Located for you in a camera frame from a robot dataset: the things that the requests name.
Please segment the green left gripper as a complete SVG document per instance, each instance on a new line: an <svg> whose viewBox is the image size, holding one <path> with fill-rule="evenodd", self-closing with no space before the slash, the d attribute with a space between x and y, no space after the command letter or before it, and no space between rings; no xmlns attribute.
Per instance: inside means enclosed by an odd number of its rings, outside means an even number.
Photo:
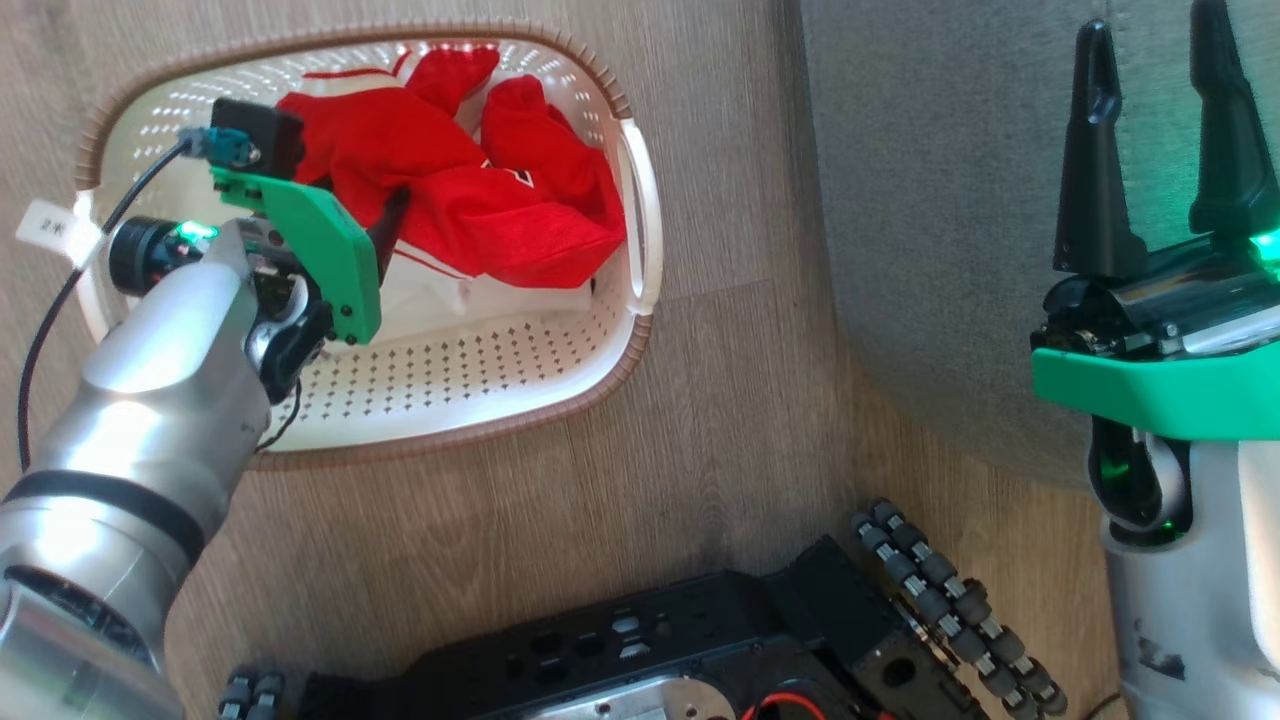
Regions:
<svg viewBox="0 0 1280 720"><path fill-rule="evenodd" d="M244 249L271 261L291 255L332 306L335 338L370 345L381 327L380 275L399 241L410 188L393 191L366 232L326 190L223 167L210 173L221 201L250 213L230 223Z"/></svg>

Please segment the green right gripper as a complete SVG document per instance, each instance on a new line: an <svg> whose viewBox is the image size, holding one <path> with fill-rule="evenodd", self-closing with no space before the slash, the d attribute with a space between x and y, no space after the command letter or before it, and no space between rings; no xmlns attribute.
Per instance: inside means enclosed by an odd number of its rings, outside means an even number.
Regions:
<svg viewBox="0 0 1280 720"><path fill-rule="evenodd" d="M1277 174L1225 1L1192 4L1190 83L1201 100L1190 229L1248 240L1189 240L1153 252L1146 273L1117 151L1114 36L1105 20L1078 31L1053 269L1080 275L1044 297L1033 388L1171 439L1275 441Z"/></svg>

